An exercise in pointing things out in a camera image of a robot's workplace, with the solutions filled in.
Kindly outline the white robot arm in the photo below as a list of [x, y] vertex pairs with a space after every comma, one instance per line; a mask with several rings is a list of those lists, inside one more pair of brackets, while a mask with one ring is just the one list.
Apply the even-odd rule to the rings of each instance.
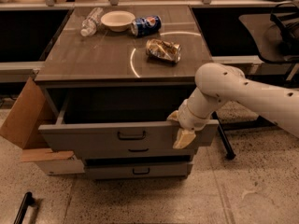
[[229, 101], [299, 137], [299, 91], [249, 80], [240, 69], [220, 63], [202, 65], [194, 80], [196, 88], [190, 97], [168, 116], [179, 123], [174, 149], [189, 146], [211, 114]]

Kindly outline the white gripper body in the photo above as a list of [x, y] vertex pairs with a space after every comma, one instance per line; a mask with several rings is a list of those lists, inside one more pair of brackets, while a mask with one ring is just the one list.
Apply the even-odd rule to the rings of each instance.
[[188, 108], [188, 102], [184, 100], [178, 108], [178, 122], [180, 127], [185, 130], [200, 131], [206, 126], [208, 119], [196, 117]]

